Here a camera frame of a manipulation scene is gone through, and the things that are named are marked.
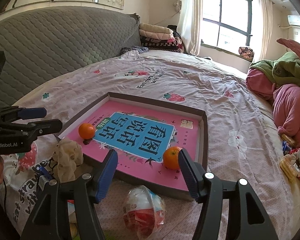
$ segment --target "green blanket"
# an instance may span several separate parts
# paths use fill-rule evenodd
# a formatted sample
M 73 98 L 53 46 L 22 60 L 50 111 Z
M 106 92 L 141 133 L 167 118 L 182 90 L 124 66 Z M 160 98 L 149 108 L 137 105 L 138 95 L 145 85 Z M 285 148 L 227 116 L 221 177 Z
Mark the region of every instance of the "green blanket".
M 296 84 L 300 87 L 300 59 L 294 52 L 287 52 L 278 60 L 261 60 L 252 63 L 250 68 L 262 71 L 278 86 Z

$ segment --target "air conditioner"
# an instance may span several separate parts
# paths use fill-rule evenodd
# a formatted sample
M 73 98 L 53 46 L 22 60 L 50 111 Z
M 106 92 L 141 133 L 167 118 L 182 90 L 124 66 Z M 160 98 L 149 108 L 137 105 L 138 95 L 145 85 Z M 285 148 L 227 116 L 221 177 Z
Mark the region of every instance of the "air conditioner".
M 288 15 L 288 22 L 292 26 L 300 26 L 300 16 L 299 15 Z

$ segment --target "window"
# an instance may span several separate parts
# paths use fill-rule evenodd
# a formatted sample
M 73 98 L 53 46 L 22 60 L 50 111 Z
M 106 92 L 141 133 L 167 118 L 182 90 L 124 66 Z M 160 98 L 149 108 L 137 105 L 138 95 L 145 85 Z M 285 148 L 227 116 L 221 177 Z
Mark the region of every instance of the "window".
M 203 0 L 201 41 L 238 54 L 249 46 L 252 0 Z

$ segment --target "stack of blankets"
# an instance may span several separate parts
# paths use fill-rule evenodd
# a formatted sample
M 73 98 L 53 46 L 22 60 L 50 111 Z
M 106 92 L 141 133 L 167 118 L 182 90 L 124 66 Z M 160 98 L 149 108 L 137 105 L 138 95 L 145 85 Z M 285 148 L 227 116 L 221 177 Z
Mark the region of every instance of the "stack of blankets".
M 173 30 L 169 28 L 141 23 L 139 33 L 141 46 L 143 47 L 184 53 L 184 46 L 181 39 L 174 37 Z

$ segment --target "headboard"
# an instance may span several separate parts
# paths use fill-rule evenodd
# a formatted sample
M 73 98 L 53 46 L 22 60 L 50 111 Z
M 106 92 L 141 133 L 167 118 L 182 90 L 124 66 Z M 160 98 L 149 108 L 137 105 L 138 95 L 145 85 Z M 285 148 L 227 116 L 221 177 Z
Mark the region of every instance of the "headboard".
M 59 6 L 0 21 L 0 107 L 11 106 L 39 85 L 140 46 L 140 17 L 110 10 Z

